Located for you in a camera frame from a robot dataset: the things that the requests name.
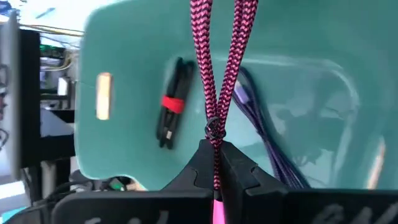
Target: wire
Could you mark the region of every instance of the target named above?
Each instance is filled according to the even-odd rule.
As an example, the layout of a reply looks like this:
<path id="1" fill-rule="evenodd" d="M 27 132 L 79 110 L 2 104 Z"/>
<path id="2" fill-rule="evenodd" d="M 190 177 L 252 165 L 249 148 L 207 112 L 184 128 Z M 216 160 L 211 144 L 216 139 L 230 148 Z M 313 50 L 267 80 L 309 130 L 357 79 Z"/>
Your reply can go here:
<path id="1" fill-rule="evenodd" d="M 51 67 L 50 68 L 44 68 L 44 69 L 41 69 L 41 71 L 43 71 L 43 72 L 56 72 L 56 71 L 63 71 L 63 70 L 66 70 L 66 69 L 70 68 L 73 65 L 73 63 L 74 63 L 75 59 L 77 58 L 78 54 L 70 53 L 69 51 L 65 51 L 65 53 L 66 53 L 67 56 L 65 57 L 65 61 L 64 61 L 63 65 L 61 65 L 60 67 L 54 67 L 54 68 L 51 68 Z"/>
<path id="2" fill-rule="evenodd" d="M 266 119 L 261 110 L 259 100 L 257 99 L 254 81 L 249 72 L 245 68 L 240 67 L 239 75 L 246 83 L 243 86 L 240 82 L 236 82 L 233 91 L 233 100 L 236 106 L 257 129 L 258 134 L 264 141 L 275 178 L 294 189 L 310 188 L 309 183 L 302 173 L 295 167 L 292 161 L 287 158 L 282 149 L 269 134 Z"/>
<path id="3" fill-rule="evenodd" d="M 52 27 L 52 26 L 45 26 L 45 25 L 36 25 L 36 24 L 29 24 L 29 25 L 23 25 L 23 24 L 21 24 L 21 25 L 22 25 L 22 26 L 43 27 L 43 28 L 49 28 L 49 29 L 66 30 L 66 31 L 84 33 L 84 31 L 82 31 L 82 30 L 65 29 L 65 28 Z"/>
<path id="4" fill-rule="evenodd" d="M 41 31 L 44 31 L 44 32 L 49 32 L 51 34 L 63 34 L 63 35 L 69 35 L 69 36 L 73 36 L 73 37 L 82 37 L 83 34 L 84 34 L 83 31 L 61 29 L 61 28 L 58 28 L 58 27 L 50 27 L 50 26 L 21 24 L 21 27 L 28 27 L 28 28 L 35 29 L 35 30 L 41 30 Z M 71 31 L 71 32 L 74 32 L 74 33 L 64 32 L 63 30 L 68 30 L 68 31 Z"/>
<path id="5" fill-rule="evenodd" d="M 72 45 L 72 44 L 70 44 L 70 43 L 68 43 L 68 42 L 61 41 L 61 40 L 57 40 L 57 39 L 54 39 L 54 38 L 51 38 L 51 37 L 46 37 L 46 36 L 44 36 L 44 35 L 42 35 L 42 36 L 40 36 L 40 37 L 41 37 L 41 38 L 48 39 L 48 40 L 52 40 L 52 41 L 55 41 L 55 42 L 58 42 L 58 43 L 62 44 L 62 47 L 65 47 L 65 48 L 66 48 L 65 44 L 67 44 L 67 45 L 69 45 L 69 46 L 71 46 L 71 47 L 75 47 L 75 48 L 77 48 L 77 49 L 80 48 L 79 46 Z"/>

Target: plastic tray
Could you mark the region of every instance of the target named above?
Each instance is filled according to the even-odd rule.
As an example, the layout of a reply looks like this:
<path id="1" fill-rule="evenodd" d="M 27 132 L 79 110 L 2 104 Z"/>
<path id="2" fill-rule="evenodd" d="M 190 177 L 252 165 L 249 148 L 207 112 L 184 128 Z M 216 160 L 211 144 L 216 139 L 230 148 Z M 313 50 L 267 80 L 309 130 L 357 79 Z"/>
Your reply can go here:
<path id="1" fill-rule="evenodd" d="M 81 48 L 76 154 L 91 178 L 126 175 L 157 190 L 196 151 L 205 126 L 194 78 L 175 149 L 155 138 L 160 99 L 177 57 L 195 60 L 189 1 L 126 1 L 95 11 Z M 260 1 L 243 66 L 273 136 L 313 187 L 394 189 L 398 172 L 398 1 Z M 211 53 L 221 87 L 233 1 L 217 0 Z M 111 117 L 95 116 L 96 77 L 114 77 Z M 225 139 L 271 172 L 260 137 L 231 104 Z"/>

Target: pink and black lanyard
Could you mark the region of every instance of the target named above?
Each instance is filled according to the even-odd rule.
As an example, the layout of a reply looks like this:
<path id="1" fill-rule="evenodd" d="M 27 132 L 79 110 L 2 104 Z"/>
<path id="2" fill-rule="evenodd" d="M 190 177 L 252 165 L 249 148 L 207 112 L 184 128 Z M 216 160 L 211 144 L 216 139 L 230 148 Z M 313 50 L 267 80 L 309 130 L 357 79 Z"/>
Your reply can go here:
<path id="1" fill-rule="evenodd" d="M 234 1 L 232 40 L 218 101 L 210 55 L 210 16 L 213 1 L 191 0 L 190 4 L 193 41 L 205 91 L 206 138 L 210 140 L 215 149 L 214 188 L 218 190 L 220 188 L 219 149 L 226 134 L 225 123 L 229 104 L 238 77 L 239 66 L 253 27 L 258 0 Z"/>

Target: coiled purple cable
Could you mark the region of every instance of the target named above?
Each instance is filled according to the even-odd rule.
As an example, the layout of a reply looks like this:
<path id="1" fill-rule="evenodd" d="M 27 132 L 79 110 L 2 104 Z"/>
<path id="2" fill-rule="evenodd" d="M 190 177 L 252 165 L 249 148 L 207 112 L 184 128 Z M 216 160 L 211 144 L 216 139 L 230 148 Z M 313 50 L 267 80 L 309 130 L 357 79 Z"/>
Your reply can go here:
<path id="1" fill-rule="evenodd" d="M 271 160 L 274 177 L 293 189 L 310 188 L 310 184 L 302 173 L 296 168 L 292 161 L 287 158 L 267 131 L 266 120 L 257 99 L 254 82 L 249 72 L 243 67 L 239 68 L 238 80 L 239 79 L 243 79 L 245 85 L 242 86 L 239 81 L 236 82 L 233 100 L 236 106 L 238 106 L 257 129 L 257 133 L 264 141 Z"/>

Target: purple cable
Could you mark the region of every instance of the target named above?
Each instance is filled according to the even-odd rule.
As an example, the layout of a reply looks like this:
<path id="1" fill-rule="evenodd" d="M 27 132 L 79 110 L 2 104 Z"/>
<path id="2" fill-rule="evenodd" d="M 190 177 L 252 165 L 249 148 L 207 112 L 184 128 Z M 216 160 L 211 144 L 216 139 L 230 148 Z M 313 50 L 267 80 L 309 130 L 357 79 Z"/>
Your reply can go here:
<path id="1" fill-rule="evenodd" d="M 310 188 L 311 186 L 302 173 L 269 135 L 266 129 L 266 120 L 256 97 L 254 82 L 249 72 L 241 67 L 239 69 L 239 77 L 245 79 L 246 83 L 243 86 L 239 81 L 236 81 L 233 100 L 257 129 L 257 133 L 264 141 L 275 178 L 293 189 Z"/>

